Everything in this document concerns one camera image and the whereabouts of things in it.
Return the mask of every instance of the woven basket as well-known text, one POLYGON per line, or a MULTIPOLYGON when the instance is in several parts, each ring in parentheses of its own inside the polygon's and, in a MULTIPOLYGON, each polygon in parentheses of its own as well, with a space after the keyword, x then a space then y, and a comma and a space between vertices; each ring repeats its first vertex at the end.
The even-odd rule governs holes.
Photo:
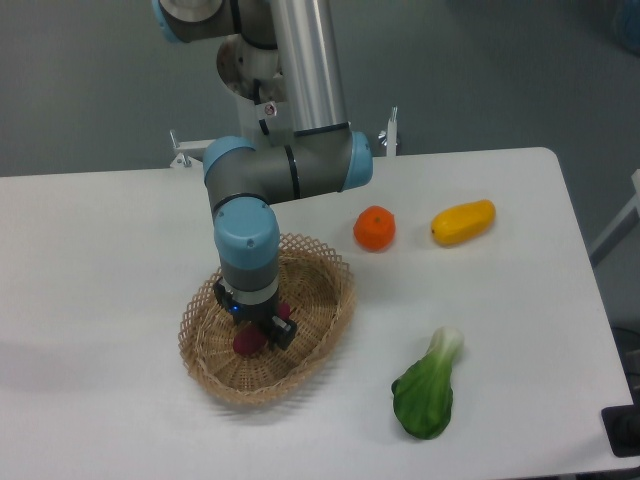
POLYGON ((327 359, 356 304, 349 265, 324 243, 280 237, 280 299, 291 306, 298 332, 286 351, 263 348, 251 357, 233 351, 239 329, 216 302, 218 270, 187 306, 180 328, 184 365, 207 392, 237 404, 260 405, 288 393, 327 359))

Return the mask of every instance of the metal bracket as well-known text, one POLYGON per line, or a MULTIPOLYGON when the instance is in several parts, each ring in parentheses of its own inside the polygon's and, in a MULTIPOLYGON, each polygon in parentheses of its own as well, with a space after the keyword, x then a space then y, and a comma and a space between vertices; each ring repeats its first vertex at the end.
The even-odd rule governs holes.
POLYGON ((197 140, 193 142, 180 142, 178 141, 178 136, 175 130, 169 131, 169 136, 171 137, 171 145, 173 147, 173 153, 175 154, 175 158, 173 162, 171 162, 171 167, 191 167, 191 159, 202 160, 204 156, 204 151, 207 149, 209 145, 211 145, 215 140, 197 140))
POLYGON ((640 222, 640 170, 636 170, 631 179, 636 194, 622 207, 622 210, 589 247, 589 259, 593 268, 597 267, 640 222))
POLYGON ((387 157, 395 157, 400 147, 400 134, 398 133, 398 107, 391 109, 391 115, 387 122, 387 129, 378 134, 378 143, 386 149, 387 157))

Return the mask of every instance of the red fruit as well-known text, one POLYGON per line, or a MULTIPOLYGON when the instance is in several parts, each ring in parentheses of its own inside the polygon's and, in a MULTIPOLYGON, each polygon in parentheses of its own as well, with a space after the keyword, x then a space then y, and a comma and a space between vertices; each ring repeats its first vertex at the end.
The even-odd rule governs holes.
POLYGON ((257 353, 267 344, 267 337, 253 323, 242 329, 233 339, 233 351, 243 357, 257 353))
POLYGON ((291 315, 291 307, 288 303, 281 303, 278 307, 278 317, 282 320, 289 320, 289 316, 291 315))

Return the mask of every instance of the green vegetable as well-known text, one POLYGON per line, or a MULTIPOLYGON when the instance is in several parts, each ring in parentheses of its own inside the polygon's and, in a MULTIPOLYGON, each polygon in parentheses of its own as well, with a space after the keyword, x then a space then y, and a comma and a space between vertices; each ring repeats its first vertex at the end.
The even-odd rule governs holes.
POLYGON ((453 327, 435 331, 426 355, 391 385, 393 411, 410 435, 428 440, 440 435, 451 420, 453 361, 464 336, 453 327))

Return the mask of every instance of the gray floor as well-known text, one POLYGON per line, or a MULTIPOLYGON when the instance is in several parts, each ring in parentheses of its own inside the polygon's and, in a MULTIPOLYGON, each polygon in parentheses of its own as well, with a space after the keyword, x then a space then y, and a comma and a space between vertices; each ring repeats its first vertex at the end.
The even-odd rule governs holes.
MULTIPOLYGON (((405 154, 548 147, 590 242, 640 168, 640 57, 611 5, 335 0, 353 125, 373 139, 397 104, 405 154)), ((218 44, 165 43, 147 1, 0 3, 0 175, 164 167, 170 128, 235 133, 218 44)), ((638 272, 640 228, 596 271, 613 323, 638 325, 638 272)))

